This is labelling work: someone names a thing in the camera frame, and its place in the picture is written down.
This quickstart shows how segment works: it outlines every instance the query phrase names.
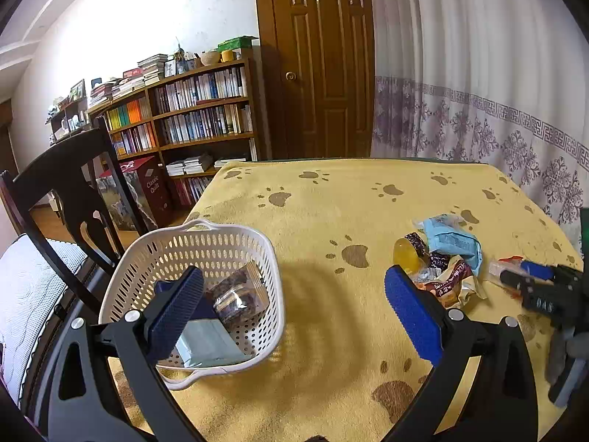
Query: white quilted cushion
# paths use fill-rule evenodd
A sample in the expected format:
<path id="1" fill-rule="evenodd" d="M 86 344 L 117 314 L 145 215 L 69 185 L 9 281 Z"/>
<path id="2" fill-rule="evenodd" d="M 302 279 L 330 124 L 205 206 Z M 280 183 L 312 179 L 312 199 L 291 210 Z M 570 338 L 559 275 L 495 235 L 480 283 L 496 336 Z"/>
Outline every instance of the white quilted cushion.
<path id="1" fill-rule="evenodd" d="M 76 273 L 86 254 L 75 244 L 48 240 L 61 260 Z M 66 289 L 27 235 L 0 259 L 0 342 L 4 345 L 4 381 L 14 402 L 37 337 Z"/>

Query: green box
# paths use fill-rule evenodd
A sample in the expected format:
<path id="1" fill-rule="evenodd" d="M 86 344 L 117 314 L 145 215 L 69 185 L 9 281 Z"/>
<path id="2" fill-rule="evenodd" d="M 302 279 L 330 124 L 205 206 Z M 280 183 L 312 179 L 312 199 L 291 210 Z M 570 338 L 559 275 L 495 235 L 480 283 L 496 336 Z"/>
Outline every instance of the green box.
<path id="1" fill-rule="evenodd" d="M 219 43 L 218 52 L 225 50 L 236 50 L 237 48 L 251 48 L 251 41 L 257 40 L 257 36 L 238 36 L 223 43 Z"/>

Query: wooden chair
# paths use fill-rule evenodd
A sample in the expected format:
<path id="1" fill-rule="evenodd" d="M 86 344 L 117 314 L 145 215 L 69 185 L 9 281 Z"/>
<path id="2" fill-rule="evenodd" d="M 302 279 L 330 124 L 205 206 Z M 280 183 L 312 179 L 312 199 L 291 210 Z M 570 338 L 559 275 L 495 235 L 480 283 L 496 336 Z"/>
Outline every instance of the wooden chair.
<path id="1" fill-rule="evenodd" d="M 103 155 L 111 170 L 123 204 L 140 235 L 148 232 L 123 172 L 117 161 L 108 132 L 104 125 L 81 132 L 63 140 L 37 157 L 16 178 L 8 171 L 0 177 L 0 193 L 7 209 L 33 241 L 55 273 L 71 291 L 95 314 L 100 311 L 100 301 L 78 280 L 57 256 L 39 230 L 29 211 L 50 190 L 54 190 L 63 205 L 64 222 L 74 241 L 96 262 L 105 273 L 113 275 L 124 253 L 123 245 L 115 231 L 106 204 L 96 189 L 92 159 Z M 88 185 L 82 173 L 87 165 L 90 173 Z M 93 249 L 82 236 L 82 224 L 86 233 L 98 248 Z M 108 227 L 114 248 L 108 240 L 104 225 Z"/>

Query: silver screw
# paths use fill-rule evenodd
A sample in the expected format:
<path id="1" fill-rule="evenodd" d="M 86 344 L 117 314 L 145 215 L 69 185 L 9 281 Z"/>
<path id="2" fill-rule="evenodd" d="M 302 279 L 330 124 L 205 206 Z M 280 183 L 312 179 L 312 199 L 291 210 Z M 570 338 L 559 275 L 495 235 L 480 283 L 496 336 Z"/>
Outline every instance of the silver screw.
<path id="1" fill-rule="evenodd" d="M 460 309 L 450 309 L 448 311 L 448 317 L 452 320 L 463 320 L 464 313 Z"/>
<path id="2" fill-rule="evenodd" d="M 505 318 L 505 323 L 509 326 L 509 327 L 517 327 L 517 321 L 515 320 L 515 318 L 511 317 L 511 316 L 507 316 Z"/>
<path id="3" fill-rule="evenodd" d="M 84 325 L 84 320 L 82 318 L 75 318 L 72 321 L 72 329 L 80 329 Z"/>
<path id="4" fill-rule="evenodd" d="M 141 317 L 141 312 L 133 309 L 132 311 L 129 311 L 125 314 L 125 321 L 135 322 L 137 319 L 139 319 L 139 317 Z"/>

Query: red box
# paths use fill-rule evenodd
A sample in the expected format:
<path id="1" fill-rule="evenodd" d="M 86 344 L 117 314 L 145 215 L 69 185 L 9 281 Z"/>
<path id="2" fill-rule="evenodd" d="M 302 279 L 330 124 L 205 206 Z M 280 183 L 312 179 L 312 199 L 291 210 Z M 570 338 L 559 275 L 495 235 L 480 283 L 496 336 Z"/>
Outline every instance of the red box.
<path id="1" fill-rule="evenodd" d="M 158 160 L 149 156 L 125 161 L 121 163 L 121 169 L 147 228 L 151 231 L 170 224 L 173 218 L 172 202 Z M 121 201 L 110 169 L 103 172 L 96 183 L 117 227 L 123 231 L 134 231 L 135 225 Z"/>

